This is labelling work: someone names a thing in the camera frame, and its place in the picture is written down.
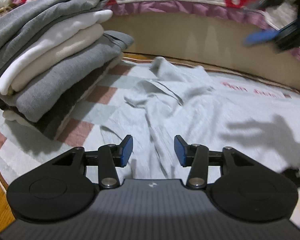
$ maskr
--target folded clothes stack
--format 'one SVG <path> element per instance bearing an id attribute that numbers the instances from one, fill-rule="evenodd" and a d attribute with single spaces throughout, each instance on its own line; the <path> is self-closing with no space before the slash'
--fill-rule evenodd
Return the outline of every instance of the folded clothes stack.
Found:
<path id="1" fill-rule="evenodd" d="M 108 0 L 34 0 L 0 18 L 0 108 L 55 138 L 133 39 L 104 31 Z"/>

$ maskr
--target metal screw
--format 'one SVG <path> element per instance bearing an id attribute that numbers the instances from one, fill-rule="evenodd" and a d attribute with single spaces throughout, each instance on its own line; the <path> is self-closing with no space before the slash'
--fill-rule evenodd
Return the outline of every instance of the metal screw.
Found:
<path id="1" fill-rule="evenodd" d="M 107 187 L 111 187 L 117 183 L 117 180 L 114 178 L 104 178 L 101 183 Z"/>
<path id="2" fill-rule="evenodd" d="M 191 179 L 189 179 L 189 183 L 192 186 L 199 187 L 199 186 L 202 186 L 205 183 L 205 181 L 202 178 L 191 178 Z"/>

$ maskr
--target folded gray shirt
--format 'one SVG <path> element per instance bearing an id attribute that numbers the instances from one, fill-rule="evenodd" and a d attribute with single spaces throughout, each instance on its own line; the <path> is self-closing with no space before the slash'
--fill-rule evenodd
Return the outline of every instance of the folded gray shirt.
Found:
<path id="1" fill-rule="evenodd" d="M 87 10 L 100 10 L 107 1 L 33 0 L 0 17 L 0 69 L 20 49 L 27 48 L 31 38 L 49 23 Z"/>
<path id="2" fill-rule="evenodd" d="M 106 62 L 119 56 L 133 43 L 127 34 L 105 31 L 86 49 L 60 61 L 51 69 L 35 77 L 19 93 L 0 98 L 9 106 L 16 106 L 31 122 L 37 122 L 48 112 L 62 93 Z"/>
<path id="3" fill-rule="evenodd" d="M 95 12 L 95 11 L 99 11 L 99 8 L 94 8 L 94 9 L 90 9 L 90 10 L 86 10 L 86 11 L 82 11 L 80 13 L 87 13 L 87 12 Z M 69 15 L 65 15 L 65 16 L 61 16 L 58 19 L 50 22 L 49 24 L 47 24 L 45 27 L 43 27 L 41 30 L 39 30 L 21 49 L 19 49 L 13 56 L 11 56 L 11 58 L 9 60 L 7 60 L 6 57 L 4 57 L 2 60 L 2 63 L 6 62 L 3 64 L 3 66 L 0 68 L 0 77 L 2 76 L 2 74 L 7 70 L 7 68 L 10 66 L 10 64 L 22 53 L 24 52 L 28 47 L 30 47 L 32 44 L 34 44 L 48 29 L 50 29 L 53 25 L 55 25 L 58 22 L 61 22 L 65 19 L 68 19 L 70 17 L 76 16 L 80 13 L 73 13 L 73 14 L 69 14 Z M 6 51 L 8 52 L 8 50 L 6 50 L 6 46 L 9 45 L 9 43 L 7 42 L 1 49 L 1 51 Z"/>

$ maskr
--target gray ribbed surface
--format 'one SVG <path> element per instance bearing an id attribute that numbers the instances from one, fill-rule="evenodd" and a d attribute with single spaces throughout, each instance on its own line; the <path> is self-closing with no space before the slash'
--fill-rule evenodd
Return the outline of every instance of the gray ribbed surface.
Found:
<path id="1" fill-rule="evenodd" d="M 1 233 L 4 240 L 300 240 L 288 220 L 249 224 L 219 212 L 202 191 L 185 189 L 179 180 L 125 180 L 104 190 L 84 213 L 68 221 L 35 225 L 16 221 Z"/>

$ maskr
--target purple trim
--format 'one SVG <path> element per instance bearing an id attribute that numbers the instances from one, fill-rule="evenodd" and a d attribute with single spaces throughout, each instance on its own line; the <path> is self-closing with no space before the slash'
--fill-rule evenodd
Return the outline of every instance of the purple trim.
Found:
<path id="1" fill-rule="evenodd" d="M 238 23 L 254 24 L 261 29 L 271 28 L 261 13 L 206 3 L 183 1 L 132 2 L 107 5 L 106 8 L 111 9 L 115 15 L 130 15 L 145 12 L 185 12 L 207 17 L 229 19 Z M 300 60 L 300 48 L 292 49 L 290 53 Z"/>

